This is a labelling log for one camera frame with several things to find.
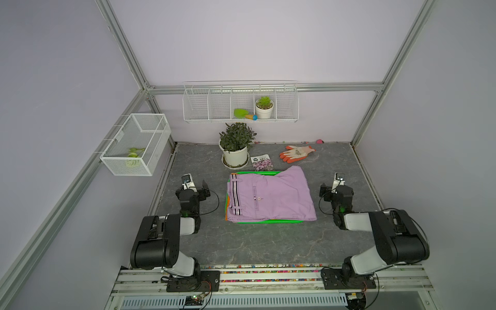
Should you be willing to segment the orange pants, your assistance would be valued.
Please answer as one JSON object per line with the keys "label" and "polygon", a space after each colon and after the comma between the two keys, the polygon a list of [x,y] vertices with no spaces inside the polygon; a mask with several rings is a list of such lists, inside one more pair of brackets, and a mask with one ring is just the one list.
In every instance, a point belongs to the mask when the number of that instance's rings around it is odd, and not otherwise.
{"label": "orange pants", "polygon": [[229,204],[230,204],[230,197],[229,197],[229,194],[227,193],[226,194],[226,203],[225,203],[225,221],[228,221],[228,208],[229,208]]}

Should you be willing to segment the purple garment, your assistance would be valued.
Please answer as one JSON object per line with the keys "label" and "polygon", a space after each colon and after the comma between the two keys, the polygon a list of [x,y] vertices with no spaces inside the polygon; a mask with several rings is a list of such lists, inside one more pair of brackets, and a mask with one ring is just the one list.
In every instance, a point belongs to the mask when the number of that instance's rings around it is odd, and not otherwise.
{"label": "purple garment", "polygon": [[227,182],[232,222],[269,219],[317,220],[306,176],[299,166],[291,166],[276,176],[241,174]]}

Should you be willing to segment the green plastic basket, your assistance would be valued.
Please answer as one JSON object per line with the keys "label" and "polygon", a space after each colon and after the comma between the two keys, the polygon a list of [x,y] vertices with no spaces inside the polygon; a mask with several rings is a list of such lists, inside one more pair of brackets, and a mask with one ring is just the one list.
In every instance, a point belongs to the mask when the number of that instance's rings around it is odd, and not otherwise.
{"label": "green plastic basket", "polygon": [[[239,171],[237,173],[231,173],[230,177],[228,178],[228,183],[231,181],[231,176],[237,174],[258,174],[258,175],[264,175],[264,176],[276,176],[277,174],[281,173],[281,171]],[[242,224],[250,224],[250,223],[302,223],[303,220],[288,220],[288,219],[269,219],[269,220],[263,220],[263,221],[245,221],[245,222],[233,222],[233,223],[242,223]]]}

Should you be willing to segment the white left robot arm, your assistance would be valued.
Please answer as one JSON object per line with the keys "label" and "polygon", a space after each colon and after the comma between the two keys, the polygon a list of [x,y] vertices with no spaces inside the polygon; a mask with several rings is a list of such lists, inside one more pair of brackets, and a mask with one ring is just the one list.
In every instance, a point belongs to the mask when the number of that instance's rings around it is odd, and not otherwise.
{"label": "white left robot arm", "polygon": [[197,259],[181,252],[180,237],[199,232],[200,202],[210,195],[205,182],[198,188],[192,175],[184,174],[182,185],[176,190],[180,203],[179,213],[143,218],[130,252],[131,267],[145,270],[160,267],[173,276],[198,278],[200,265]]}

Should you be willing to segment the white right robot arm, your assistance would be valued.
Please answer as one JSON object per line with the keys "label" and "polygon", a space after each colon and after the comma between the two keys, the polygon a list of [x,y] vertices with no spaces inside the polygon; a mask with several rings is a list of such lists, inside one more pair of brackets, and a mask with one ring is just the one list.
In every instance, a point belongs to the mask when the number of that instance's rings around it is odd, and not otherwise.
{"label": "white right robot arm", "polygon": [[330,215],[339,229],[373,235],[373,247],[345,259],[342,277],[372,275],[397,264],[415,264],[430,257],[424,231],[405,210],[355,212],[353,197],[353,189],[341,181],[333,186],[323,183],[319,189],[319,198],[331,204]]}

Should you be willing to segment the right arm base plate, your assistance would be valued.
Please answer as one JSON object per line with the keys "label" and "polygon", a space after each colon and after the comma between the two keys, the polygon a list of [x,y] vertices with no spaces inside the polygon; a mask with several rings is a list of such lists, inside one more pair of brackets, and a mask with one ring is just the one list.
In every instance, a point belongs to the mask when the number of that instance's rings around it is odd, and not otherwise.
{"label": "right arm base plate", "polygon": [[323,267],[320,276],[325,290],[352,289],[365,291],[376,289],[377,284],[371,275],[356,275],[350,270],[343,271],[330,267]]}

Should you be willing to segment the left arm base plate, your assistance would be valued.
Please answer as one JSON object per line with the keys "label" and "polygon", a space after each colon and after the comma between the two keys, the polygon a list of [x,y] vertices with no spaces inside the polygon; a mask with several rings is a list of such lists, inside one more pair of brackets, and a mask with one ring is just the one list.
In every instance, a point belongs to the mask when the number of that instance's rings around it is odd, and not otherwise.
{"label": "left arm base plate", "polygon": [[167,281],[168,293],[217,292],[220,287],[219,271],[200,271],[190,277],[172,277]]}

